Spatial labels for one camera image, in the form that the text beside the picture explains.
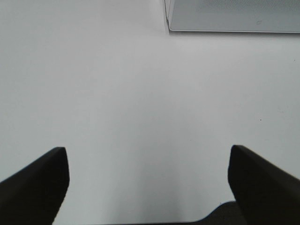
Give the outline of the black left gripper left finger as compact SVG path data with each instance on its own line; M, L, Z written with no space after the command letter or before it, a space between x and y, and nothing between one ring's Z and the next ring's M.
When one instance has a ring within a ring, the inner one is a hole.
M0 183L2 225L51 225L70 182L64 147L55 147Z

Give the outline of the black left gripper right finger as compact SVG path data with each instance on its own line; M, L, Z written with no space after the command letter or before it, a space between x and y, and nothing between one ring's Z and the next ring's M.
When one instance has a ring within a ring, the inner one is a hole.
M243 145L231 148L228 182L249 225L298 225L300 181Z

